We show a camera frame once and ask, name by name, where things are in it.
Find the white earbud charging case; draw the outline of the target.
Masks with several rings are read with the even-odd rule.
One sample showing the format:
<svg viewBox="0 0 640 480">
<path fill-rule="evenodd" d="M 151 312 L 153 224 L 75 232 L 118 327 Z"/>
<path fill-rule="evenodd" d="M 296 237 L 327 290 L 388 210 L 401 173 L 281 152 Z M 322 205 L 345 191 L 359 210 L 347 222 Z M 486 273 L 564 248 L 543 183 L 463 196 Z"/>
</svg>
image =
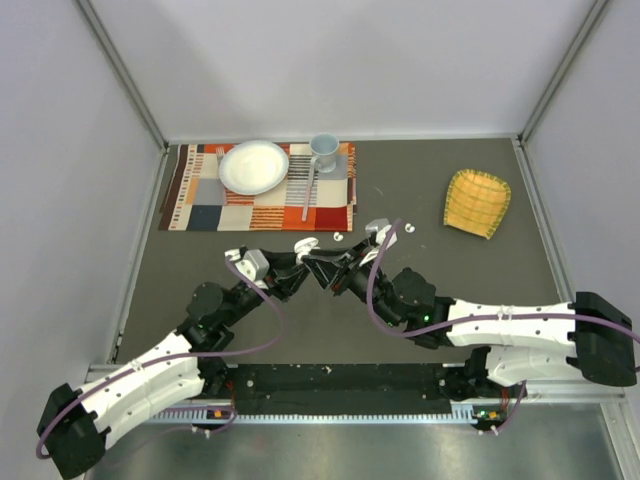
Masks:
<svg viewBox="0 0 640 480">
<path fill-rule="evenodd" d="M 319 246 L 319 240 L 316 237 L 307 237 L 299 240 L 294 244 L 294 253 L 296 256 L 296 263 L 298 265 L 303 263 L 303 258 L 308 256 L 310 252 L 317 249 Z"/>
</svg>

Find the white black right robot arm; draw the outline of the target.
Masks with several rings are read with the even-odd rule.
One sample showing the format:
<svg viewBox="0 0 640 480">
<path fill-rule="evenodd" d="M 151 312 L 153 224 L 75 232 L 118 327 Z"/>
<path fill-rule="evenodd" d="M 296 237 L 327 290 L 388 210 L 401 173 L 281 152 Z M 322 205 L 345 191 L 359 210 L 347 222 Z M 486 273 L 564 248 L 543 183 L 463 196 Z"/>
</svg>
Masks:
<svg viewBox="0 0 640 480">
<path fill-rule="evenodd" d="M 583 378 L 611 387 L 637 383 L 639 336 L 630 318 L 596 293 L 579 292 L 553 305 L 479 304 L 437 295 L 410 268 L 388 279 L 375 242 L 322 249 L 308 238 L 294 252 L 323 289 L 357 296 L 382 332 L 427 349 L 471 348 L 460 376 L 478 395 L 543 378 Z"/>
</svg>

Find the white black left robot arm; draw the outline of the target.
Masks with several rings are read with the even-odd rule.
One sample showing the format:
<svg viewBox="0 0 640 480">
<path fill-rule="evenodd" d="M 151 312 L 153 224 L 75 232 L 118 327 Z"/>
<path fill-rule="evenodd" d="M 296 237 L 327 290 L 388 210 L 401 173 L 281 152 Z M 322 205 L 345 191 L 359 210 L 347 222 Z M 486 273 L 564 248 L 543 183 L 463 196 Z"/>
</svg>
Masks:
<svg viewBox="0 0 640 480">
<path fill-rule="evenodd" d="M 226 387 L 224 360 L 231 327 L 263 304 L 274 307 L 300 288 L 310 270 L 305 255 L 260 249 L 226 252 L 238 282 L 196 287 L 186 319 L 136 359 L 99 380 L 50 395 L 36 432 L 36 456 L 50 459 L 64 479 L 99 463 L 122 437 L 174 404 L 216 396 Z"/>
</svg>

